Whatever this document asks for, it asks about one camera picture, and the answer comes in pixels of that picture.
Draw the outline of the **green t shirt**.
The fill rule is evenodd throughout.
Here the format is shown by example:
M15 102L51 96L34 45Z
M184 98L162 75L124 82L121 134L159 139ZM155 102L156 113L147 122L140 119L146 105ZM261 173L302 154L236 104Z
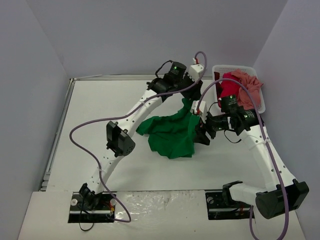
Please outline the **green t shirt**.
M149 148L168 159L191 158L195 153L194 138L198 115L191 113L193 101L182 99L183 107L169 116L153 116L136 129L139 135L148 136Z

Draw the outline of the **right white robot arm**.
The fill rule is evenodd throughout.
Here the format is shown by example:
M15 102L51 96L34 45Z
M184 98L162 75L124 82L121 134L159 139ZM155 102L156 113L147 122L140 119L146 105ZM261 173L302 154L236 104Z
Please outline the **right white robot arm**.
M222 114L213 116L204 101L193 102L190 111L200 117L194 142L209 145L218 131L234 132L253 155L265 185L258 188L240 180L224 184L222 202L229 207L239 202L252 205L266 219L282 215L285 210L297 210L309 187L306 182L299 182L284 165L255 109L245 110L239 106L235 95L222 97L220 105Z

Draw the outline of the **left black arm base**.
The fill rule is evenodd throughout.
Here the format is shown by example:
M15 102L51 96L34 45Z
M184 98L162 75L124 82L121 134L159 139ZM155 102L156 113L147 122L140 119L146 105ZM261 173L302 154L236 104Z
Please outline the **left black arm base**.
M116 200L107 192L100 193L90 205L78 192L71 197L68 223L113 223Z

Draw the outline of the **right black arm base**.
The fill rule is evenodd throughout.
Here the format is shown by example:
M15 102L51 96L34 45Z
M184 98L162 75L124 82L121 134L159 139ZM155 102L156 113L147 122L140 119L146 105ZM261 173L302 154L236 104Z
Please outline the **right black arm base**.
M250 218L250 205L237 201L228 205L222 190L205 191L207 216L210 221L243 220Z

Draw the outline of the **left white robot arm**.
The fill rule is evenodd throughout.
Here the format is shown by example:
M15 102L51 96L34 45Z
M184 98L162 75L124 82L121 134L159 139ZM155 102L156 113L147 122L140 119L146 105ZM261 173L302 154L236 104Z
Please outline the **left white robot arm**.
M90 181L84 183L79 190L85 206L95 209L100 205L99 194L107 189L106 183L120 160L134 150L136 144L132 137L138 126L153 110L176 93L181 93L192 100L200 95L201 79L206 68L206 64L200 64L196 58L190 67L173 61L164 76L156 76L147 83L144 94L125 116L106 119L106 149L108 152L103 162L98 161L97 170L91 176Z

